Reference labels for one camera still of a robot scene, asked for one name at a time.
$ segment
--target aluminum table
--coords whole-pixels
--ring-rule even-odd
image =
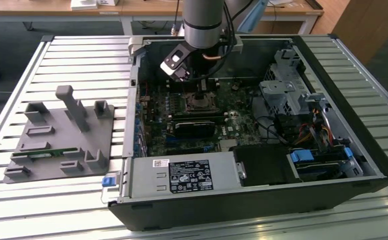
[[[302,39],[388,155],[388,92],[337,39],[326,35]],[[56,36],[34,51],[0,115],[0,239],[388,239],[388,187],[330,210],[130,232],[106,209],[104,202],[118,193],[102,195],[101,176],[2,183],[26,122],[22,111],[30,101],[64,107],[54,96],[58,85],[72,85],[84,106],[96,100],[116,106],[109,171],[121,169],[128,42],[128,36]]]

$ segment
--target barcode label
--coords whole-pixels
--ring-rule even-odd
[[[152,167],[168,167],[169,166],[169,160],[168,159],[156,159],[152,161]]]
[[[117,11],[100,11],[98,14],[102,14],[102,15],[118,15],[118,12]]]

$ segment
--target blue latch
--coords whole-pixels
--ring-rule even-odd
[[[296,163],[297,161],[313,161],[314,160],[312,151],[309,151],[309,150],[294,150],[289,154],[289,156],[292,158],[293,163]]]
[[[345,147],[342,150],[344,150],[344,152],[346,154],[346,157],[350,158],[353,156],[353,152],[352,152],[350,148]]]
[[[101,186],[104,188],[116,186],[116,177],[114,176],[105,176],[101,179]]]

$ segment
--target warning label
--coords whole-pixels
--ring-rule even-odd
[[[169,162],[168,172],[173,194],[213,190],[209,160]]]

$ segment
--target yellow wire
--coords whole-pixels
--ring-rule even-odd
[[[326,132],[326,138],[329,138],[330,134],[329,134],[329,130],[325,127],[321,127],[322,130],[325,130]]]
[[[297,145],[297,144],[300,144],[301,142],[304,142],[304,141],[305,141],[310,136],[312,136],[312,134],[308,133],[306,136],[304,136],[304,137],[301,138],[301,140],[298,140],[298,141],[294,143],[294,145]]]

